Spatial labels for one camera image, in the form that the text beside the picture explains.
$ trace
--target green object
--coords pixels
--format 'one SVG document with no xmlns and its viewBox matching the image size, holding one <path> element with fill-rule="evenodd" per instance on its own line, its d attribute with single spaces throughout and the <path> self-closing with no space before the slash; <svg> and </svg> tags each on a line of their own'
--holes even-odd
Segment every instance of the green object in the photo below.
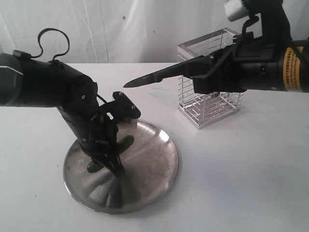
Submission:
<svg viewBox="0 0 309 232">
<path fill-rule="evenodd" d="M 120 148 L 119 148 L 119 154 L 121 155 L 124 153 L 131 145 L 134 143 L 134 137 L 132 135 L 127 135 L 120 140 L 118 143 Z M 100 171 L 104 166 L 98 162 L 91 161 L 88 166 L 87 166 L 87 171 L 89 173 L 96 173 Z"/>
</svg>

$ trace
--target metal plate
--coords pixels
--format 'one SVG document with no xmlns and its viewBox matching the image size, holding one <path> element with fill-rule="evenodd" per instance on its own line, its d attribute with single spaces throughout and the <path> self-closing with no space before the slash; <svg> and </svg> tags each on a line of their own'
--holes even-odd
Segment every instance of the metal plate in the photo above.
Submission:
<svg viewBox="0 0 309 232">
<path fill-rule="evenodd" d="M 153 204 L 172 186 L 179 165 L 173 141 L 158 126 L 139 120 L 137 127 L 120 126 L 118 139 L 133 135 L 121 154 L 126 173 L 116 178 L 106 168 L 90 174 L 91 161 L 77 141 L 69 149 L 63 177 L 67 190 L 81 205 L 96 212 L 125 214 Z"/>
</svg>

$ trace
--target white backdrop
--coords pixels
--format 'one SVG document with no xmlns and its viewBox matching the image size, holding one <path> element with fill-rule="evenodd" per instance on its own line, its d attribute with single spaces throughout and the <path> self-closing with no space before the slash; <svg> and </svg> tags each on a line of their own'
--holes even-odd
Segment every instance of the white backdrop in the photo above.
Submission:
<svg viewBox="0 0 309 232">
<path fill-rule="evenodd" d="M 0 52 L 39 53 L 37 34 L 68 34 L 68 63 L 176 62 L 177 45 L 244 20 L 228 22 L 225 0 L 0 0 Z M 294 39 L 309 36 L 309 1 L 284 0 Z M 256 35 L 260 25 L 253 26 Z M 57 32 L 42 37 L 40 60 L 66 50 Z"/>
</svg>

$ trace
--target white cloth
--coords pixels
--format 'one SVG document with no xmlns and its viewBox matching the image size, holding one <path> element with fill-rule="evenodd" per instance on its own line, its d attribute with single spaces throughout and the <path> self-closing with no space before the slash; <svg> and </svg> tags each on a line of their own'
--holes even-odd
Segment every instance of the white cloth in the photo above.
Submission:
<svg viewBox="0 0 309 232">
<path fill-rule="evenodd" d="M 38 33 L 54 27 L 67 33 L 70 63 L 175 62 L 177 45 L 230 23 L 225 0 L 0 0 L 0 52 L 14 49 L 39 53 Z M 294 39 L 309 36 L 309 1 L 285 0 Z M 260 24 L 253 26 L 260 35 Z M 57 32 L 42 37 L 48 61 L 66 50 Z"/>
</svg>

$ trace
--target label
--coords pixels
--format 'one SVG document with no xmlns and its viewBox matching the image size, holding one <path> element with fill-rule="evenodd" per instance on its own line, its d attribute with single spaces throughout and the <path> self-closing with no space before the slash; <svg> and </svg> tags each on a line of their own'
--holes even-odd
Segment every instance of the label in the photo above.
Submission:
<svg viewBox="0 0 309 232">
<path fill-rule="evenodd" d="M 298 47 L 302 53 L 304 47 Z M 286 49 L 283 63 L 283 80 L 287 91 L 302 92 L 299 81 L 300 59 L 297 57 L 292 48 Z"/>
</svg>

